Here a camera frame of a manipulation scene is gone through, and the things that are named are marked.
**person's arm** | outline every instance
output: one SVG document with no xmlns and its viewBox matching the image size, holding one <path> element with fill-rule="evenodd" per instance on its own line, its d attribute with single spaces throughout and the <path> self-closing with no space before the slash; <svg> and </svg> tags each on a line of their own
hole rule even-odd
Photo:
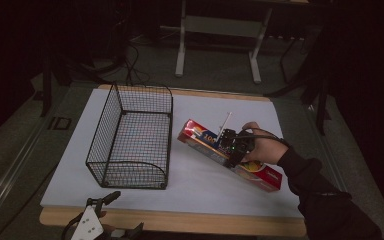
<svg viewBox="0 0 384 240">
<path fill-rule="evenodd" d="M 244 129 L 254 135 L 269 133 L 255 122 Z M 382 239 L 379 227 L 351 201 L 351 195 L 339 191 L 320 174 L 317 159 L 304 159 L 281 142 L 256 138 L 255 148 L 244 161 L 258 160 L 278 165 L 288 177 L 291 191 L 299 196 L 299 211 L 305 218 L 310 239 Z"/>
</svg>

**human hand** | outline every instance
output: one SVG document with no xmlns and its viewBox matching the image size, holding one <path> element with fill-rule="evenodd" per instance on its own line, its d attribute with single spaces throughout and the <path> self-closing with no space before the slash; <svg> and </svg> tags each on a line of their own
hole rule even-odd
<svg viewBox="0 0 384 240">
<path fill-rule="evenodd" d="M 260 129 L 256 122 L 246 123 L 242 129 L 251 129 L 254 135 L 273 136 Z M 281 142 L 266 138 L 255 138 L 254 150 L 246 154 L 243 162 L 260 161 L 276 165 L 279 159 L 288 150 L 288 147 Z"/>
</svg>

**box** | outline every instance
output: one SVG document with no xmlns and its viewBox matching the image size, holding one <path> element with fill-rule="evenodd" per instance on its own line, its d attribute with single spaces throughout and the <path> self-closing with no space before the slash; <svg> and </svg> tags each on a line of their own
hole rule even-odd
<svg viewBox="0 0 384 240">
<path fill-rule="evenodd" d="M 222 166 L 225 166 L 232 153 L 231 149 L 220 146 L 217 134 L 192 119 L 189 119 L 184 124 L 177 139 Z M 273 192 L 280 190 L 282 174 L 259 161 L 240 163 L 230 170 L 264 191 Z"/>
</svg>

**black wire mesh basket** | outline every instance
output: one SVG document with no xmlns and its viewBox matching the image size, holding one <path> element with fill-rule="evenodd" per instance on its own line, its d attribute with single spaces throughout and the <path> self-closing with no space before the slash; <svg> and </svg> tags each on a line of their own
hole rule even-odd
<svg viewBox="0 0 384 240">
<path fill-rule="evenodd" d="M 165 189 L 172 124 L 168 88 L 114 83 L 86 165 L 104 188 Z"/>
</svg>

